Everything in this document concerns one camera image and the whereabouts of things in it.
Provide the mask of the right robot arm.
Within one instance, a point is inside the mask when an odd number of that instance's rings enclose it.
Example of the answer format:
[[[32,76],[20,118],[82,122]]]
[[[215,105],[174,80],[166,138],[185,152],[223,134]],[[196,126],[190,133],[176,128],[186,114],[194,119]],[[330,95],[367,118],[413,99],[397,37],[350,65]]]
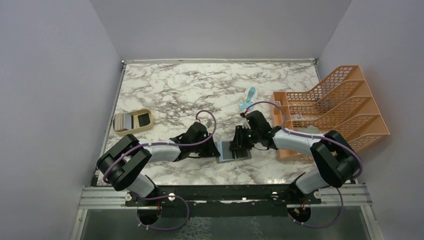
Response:
[[[266,150],[289,150],[313,158],[316,169],[303,173],[289,185],[289,199],[296,204],[318,189],[341,187],[363,169],[358,154],[335,130],[326,134],[306,134],[282,126],[272,127],[258,110],[241,116],[248,126],[236,126],[229,150],[251,150],[260,143]]]

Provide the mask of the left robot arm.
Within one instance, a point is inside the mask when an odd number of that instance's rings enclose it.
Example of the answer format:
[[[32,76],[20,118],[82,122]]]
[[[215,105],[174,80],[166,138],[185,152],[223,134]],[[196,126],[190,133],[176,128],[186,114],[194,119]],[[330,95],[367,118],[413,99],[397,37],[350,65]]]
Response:
[[[203,124],[194,122],[185,133],[164,143],[149,143],[127,134],[97,160],[96,167],[103,173],[104,181],[116,191],[133,192],[149,206],[157,200],[158,187],[141,173],[146,164],[218,156],[212,134]]]

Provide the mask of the taupe leather card holder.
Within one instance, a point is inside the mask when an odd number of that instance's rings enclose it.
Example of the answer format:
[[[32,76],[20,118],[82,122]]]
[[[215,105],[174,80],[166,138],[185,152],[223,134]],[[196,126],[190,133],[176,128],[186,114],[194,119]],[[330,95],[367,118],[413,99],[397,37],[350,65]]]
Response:
[[[215,143],[220,154],[220,156],[216,157],[216,162],[218,164],[249,160],[252,158],[250,150],[230,150],[230,145],[231,141],[218,141]]]

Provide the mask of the black credit card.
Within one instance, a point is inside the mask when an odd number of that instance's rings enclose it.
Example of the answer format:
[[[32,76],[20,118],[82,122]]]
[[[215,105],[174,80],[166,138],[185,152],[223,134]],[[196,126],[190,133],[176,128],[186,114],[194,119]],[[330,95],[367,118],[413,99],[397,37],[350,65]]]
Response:
[[[218,160],[220,163],[229,162],[236,159],[235,153],[230,150],[230,145],[230,141],[219,141],[217,143],[217,149],[220,153]]]
[[[234,153],[235,153],[236,159],[245,160],[245,159],[252,158],[251,151],[248,149],[235,150]]]

